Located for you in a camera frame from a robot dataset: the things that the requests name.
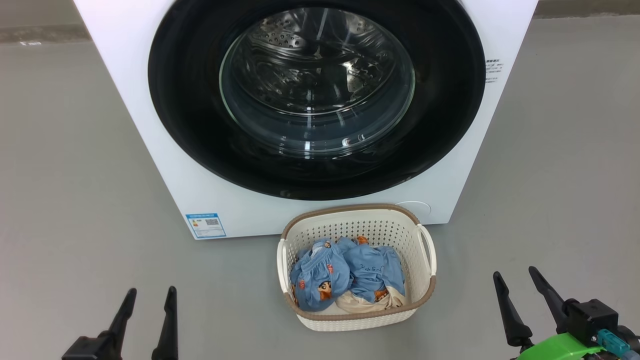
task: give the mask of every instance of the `front-loading washing machine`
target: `front-loading washing machine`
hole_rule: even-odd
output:
[[[449,221],[537,0],[75,0],[196,239]]]

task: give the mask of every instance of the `perforated basket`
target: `perforated basket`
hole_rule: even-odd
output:
[[[402,262],[407,304],[364,314],[309,313],[295,305],[289,272],[300,249],[321,238],[365,236],[371,246],[392,246]],[[300,321],[315,331],[350,331],[406,320],[433,293],[436,253],[427,229],[408,210],[391,204],[344,206],[302,214],[291,220],[278,244],[278,276],[285,300]]]

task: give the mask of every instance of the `blue and white sticker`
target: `blue and white sticker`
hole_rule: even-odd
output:
[[[216,213],[187,214],[186,216],[196,239],[224,238],[227,235]]]

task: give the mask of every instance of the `teal connector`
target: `teal connector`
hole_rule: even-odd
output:
[[[631,350],[629,344],[606,329],[598,331],[598,345],[618,357],[621,357],[625,352]]]

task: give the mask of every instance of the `black round door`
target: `black round door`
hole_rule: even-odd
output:
[[[442,159],[480,105],[484,54],[455,0],[178,0],[148,77],[173,139],[256,192],[378,192]]]

